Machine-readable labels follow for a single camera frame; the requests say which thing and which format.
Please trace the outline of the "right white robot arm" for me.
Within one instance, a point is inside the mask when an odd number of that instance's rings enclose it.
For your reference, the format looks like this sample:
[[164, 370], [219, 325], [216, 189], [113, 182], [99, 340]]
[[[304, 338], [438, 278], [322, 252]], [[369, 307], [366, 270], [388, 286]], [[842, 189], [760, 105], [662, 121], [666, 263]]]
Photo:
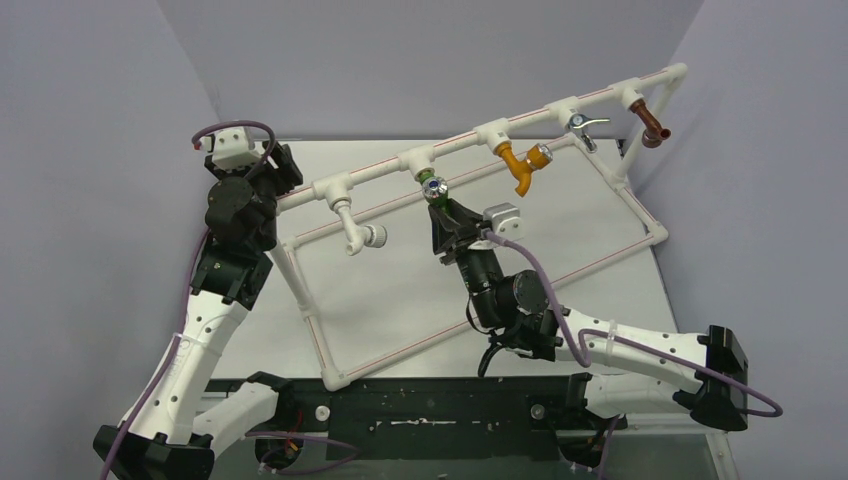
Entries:
[[500, 215], [485, 216], [452, 199], [427, 210], [433, 253], [457, 267], [467, 292], [466, 319], [487, 338], [479, 377], [502, 351], [528, 360], [574, 361], [583, 368], [600, 364], [617, 374], [593, 376], [562, 400], [563, 416], [574, 426], [647, 405], [681, 409], [717, 430], [747, 429], [753, 391], [747, 358], [731, 330], [660, 332], [581, 313], [558, 301], [541, 262], [527, 248], [497, 233]]

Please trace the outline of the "green plastic faucet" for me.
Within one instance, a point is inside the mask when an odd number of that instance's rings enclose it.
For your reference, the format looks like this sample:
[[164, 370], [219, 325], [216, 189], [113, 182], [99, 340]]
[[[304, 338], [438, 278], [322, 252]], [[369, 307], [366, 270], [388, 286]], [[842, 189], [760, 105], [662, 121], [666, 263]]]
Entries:
[[435, 172], [424, 170], [416, 175], [421, 187], [421, 193], [426, 202], [445, 213], [450, 212], [450, 195], [448, 182]]

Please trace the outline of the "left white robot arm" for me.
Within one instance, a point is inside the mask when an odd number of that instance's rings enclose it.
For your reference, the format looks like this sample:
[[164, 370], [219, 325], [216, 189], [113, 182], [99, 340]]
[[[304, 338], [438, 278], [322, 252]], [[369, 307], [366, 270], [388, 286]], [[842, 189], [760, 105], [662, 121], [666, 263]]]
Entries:
[[216, 177], [207, 229], [191, 265], [185, 318], [134, 406], [93, 441], [103, 478], [207, 479], [215, 460], [256, 426], [283, 429], [295, 419], [288, 380], [257, 372], [233, 397], [200, 410], [226, 345], [252, 310], [277, 246], [277, 200], [303, 182], [286, 144], [257, 152], [212, 147], [206, 168]]

